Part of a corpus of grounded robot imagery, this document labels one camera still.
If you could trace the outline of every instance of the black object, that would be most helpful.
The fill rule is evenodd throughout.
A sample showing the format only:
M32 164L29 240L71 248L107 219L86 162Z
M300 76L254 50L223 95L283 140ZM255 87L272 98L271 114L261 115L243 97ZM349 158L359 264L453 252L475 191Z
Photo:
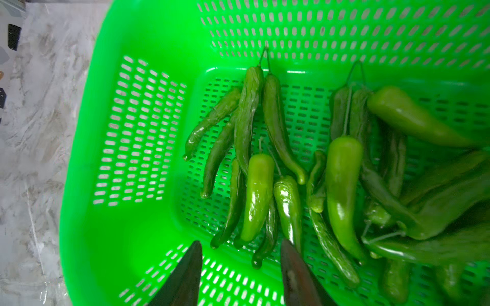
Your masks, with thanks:
M21 35L22 28L13 24L8 25L8 47L14 51L17 51L17 45L19 44L19 37Z
M202 246L194 241L148 306L196 306L202 269Z
M281 270L287 306L337 306L287 239L281 244Z

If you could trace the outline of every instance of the white marble surface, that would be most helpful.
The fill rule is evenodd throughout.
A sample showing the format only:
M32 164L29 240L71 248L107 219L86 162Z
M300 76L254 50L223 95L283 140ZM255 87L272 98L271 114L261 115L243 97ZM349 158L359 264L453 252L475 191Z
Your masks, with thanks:
M0 124L0 305L70 305L58 251L78 110L109 7L28 4Z

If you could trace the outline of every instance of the wrinkled pepper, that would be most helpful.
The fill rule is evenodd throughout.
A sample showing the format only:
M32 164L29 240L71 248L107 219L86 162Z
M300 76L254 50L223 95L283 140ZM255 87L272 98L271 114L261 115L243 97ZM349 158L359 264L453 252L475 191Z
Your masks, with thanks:
M269 211L266 219L266 234L262 244L252 256L252 267L260 269L262 267L262 261L273 252L279 236L279 214L277 213L277 207L272 198L269 202Z
M250 144L252 142L253 117L262 97L264 72L259 65L247 69L242 95L238 103L237 123L235 125L235 153L238 164L245 175L248 174L250 159Z
M185 161L191 160L204 134L238 107L241 92L242 89L240 87L230 89L194 128L185 143L185 154L183 156Z
M295 174L298 184L304 185L308 174L291 150L286 121L284 119L281 84L279 83L279 79L271 73L265 79L262 107L264 109L264 121L267 126L269 138L279 158Z
M343 134L347 101L352 94L347 85L338 89L329 103L330 107L330 142Z
M237 227L242 211L245 207L245 176L238 165L237 159L231 162L230 179L230 207L224 227L211 239L211 248L217 249L221 244L230 239Z
M264 225L272 199L274 168L274 160L270 155L259 153L250 158L244 226L239 239L234 241L238 249L254 240Z
M452 304L460 305L465 299L462 278L466 263L450 263L434 267L436 281Z
M386 182L388 190L399 197L405 174L407 158L407 136L394 130L381 120L378 121L381 136L385 139L379 162L379 174ZM372 224L387 228L395 224L391 215L374 199L371 199L366 209L366 217Z
M327 156L323 151L317 150L315 152L315 164L306 182L306 205L318 213L323 211L323 203L326 198L324 183L326 165Z
M418 241L408 237L375 240L367 234L365 246L372 252L390 259L445 265L490 259L490 222L476 224L455 232Z
M412 264L402 260L387 259L381 277L379 291L394 304L404 304L410 293Z
M474 204L490 199L490 161L481 163L448 185L420 199L420 227L407 226L406 235L425 240L440 234Z
M369 99L367 107L395 129L423 141L457 148L480 146L477 141L432 116L398 87L382 87Z
M274 198L281 219L282 233L301 254L303 208L296 180L289 175L279 178L274 183Z
M444 186L459 178L464 173L474 169L489 158L490 155L487 152L473 150L432 167L420 177L412 180L403 189L400 201L403 204L408 205L411 211L418 212L421 207L417 204L421 197L431 190Z
M361 283L361 279L359 278L354 263L340 246L332 229L325 223L321 214L314 212L312 209L309 209L309 211L311 222L317 233L321 248L333 262L334 266L339 270L340 277L345 284L352 289L357 288Z
M202 182L201 198L207 199L211 196L216 181L216 174L221 162L233 144L233 132L235 131L236 116L232 115L230 120L221 130L211 151L209 152L206 166L204 166L204 177Z
M386 182L376 171L369 157L370 115L366 107L366 100L370 92L367 89L361 89L356 93L355 98L352 99L355 104L353 108L356 112L353 112L350 118L350 134L359 141L364 150L360 172L361 185L396 220L401 229L419 225L416 215L402 205L397 197L390 192Z

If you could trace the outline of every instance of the basket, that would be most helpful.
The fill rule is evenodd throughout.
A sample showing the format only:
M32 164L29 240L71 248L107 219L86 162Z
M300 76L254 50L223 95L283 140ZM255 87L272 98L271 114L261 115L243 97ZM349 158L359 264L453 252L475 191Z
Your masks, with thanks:
M398 85L457 129L488 127L489 8L469 0L116 0L90 67L61 211L73 304L145 305L194 240L204 254L199 306L284 304L278 247L260 270L250 264L260 238L240 251L209 248L225 221L234 152L202 200L206 156L223 123L185 162L190 131L242 82L266 42L291 145L306 169L315 150L328 148L328 100L356 60L371 88ZM267 138L262 118L259 108L255 140ZM374 157L379 146L374 137ZM459 152L412 138L408 148L407 180ZM352 291L306 212L303 224L304 259L340 305L390 305L378 292L382 261L360 268ZM467 295L477 298L489 276L487 262L469 264ZM416 266L406 305L442 304L432 269Z

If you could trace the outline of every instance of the chili pepper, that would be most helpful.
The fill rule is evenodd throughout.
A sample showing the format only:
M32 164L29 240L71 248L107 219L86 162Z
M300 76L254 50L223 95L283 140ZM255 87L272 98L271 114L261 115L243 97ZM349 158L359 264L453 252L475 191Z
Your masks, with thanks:
M252 266L255 269L262 267L262 261L269 256L274 250L279 236L279 215L277 214L277 207L274 203L274 198L269 202L269 212L266 219L266 235L262 244L252 256Z
M269 132L269 138L284 165L295 174L298 184L304 185L308 174L291 150L281 98L281 84L279 83L279 79L269 73L265 79L262 99L264 120L267 131Z
M482 162L489 159L485 151L474 150L456 156L455 158L427 170L422 176L408 184L400 197L400 201L408 204L411 211L418 212L412 203L417 203L421 197L429 191L446 185L464 173L474 169Z
M353 289L357 288L361 279L359 278L354 263L340 246L330 226L325 224L321 214L314 212L312 209L309 209L309 211L313 228L317 233L318 241L320 242L325 255L332 260L334 266L339 270L343 281L349 287Z
M262 52L259 64L256 67L247 69L242 95L240 96L240 101L238 103L238 117L235 125L235 153L238 164L245 175L248 174L253 117L259 105L262 96L262 87L264 85L264 72L260 67L263 56L264 52Z
M369 110L395 129L423 141L448 147L467 148L479 144L432 116L415 104L406 92L384 86L367 102Z
M490 200L473 205L447 229L456 230L482 222L490 222Z
M238 165L237 159L231 162L230 179L230 207L224 227L211 240L211 248L217 249L221 244L230 239L237 227L240 216L245 206L245 176Z
M209 152L206 166L204 166L204 178L202 182L201 198L207 199L211 196L216 181L216 174L221 162L233 144L233 131L235 130L236 116L232 115L230 121L223 127Z
M350 134L362 144L365 153L361 164L361 184L371 197L383 206L394 220L397 220L397 224L404 230L407 226L419 225L419 221L416 215L402 205L390 192L371 162L368 151L369 111L366 107L368 95L369 91L366 89L358 91L355 99L353 99L356 110L353 114L355 115L350 117Z
M379 291L388 301L404 304L409 295L412 264L402 260L387 259L379 278Z
M347 100L349 99L349 87L342 86L333 95L330 101L330 141L342 136Z
M328 147L325 183L332 230L341 246L362 264L367 261L368 256L356 237L354 212L363 146L355 138L346 136L351 92L352 89L349 88L343 135L333 140Z
M240 94L240 87L233 87L230 89L230 91L221 98L218 104L216 104L206 117L194 128L185 143L185 154L183 156L185 161L191 160L194 151L204 134L238 107Z
M267 218L274 183L274 160L264 153L255 154L250 158L249 170L244 226L240 238L234 242L239 249L256 238Z
M310 177L306 183L306 204L314 212L323 211L323 202L325 201L325 167L327 165L327 156L321 150L315 152L315 165L311 169ZM319 189L323 189L323 192L315 193Z
M406 235L417 240L438 235L471 206L487 199L490 199L490 161L424 196L417 213L421 226L407 226Z
M282 233L301 254L303 209L296 180L289 175L279 178L274 183L274 198L279 210Z
M460 305L465 299L462 278L466 263L450 263L434 267L436 280L444 294L455 305Z
M490 222L424 241L408 237L378 240L369 234L362 239L370 251L386 258L408 262L444 265L490 259Z
M381 135L385 139L381 151L379 172L386 182L388 190L395 197L399 197L405 173L407 136L394 130L381 120L378 122ZM366 216L371 223L381 228L394 225L391 215L373 199L367 207Z

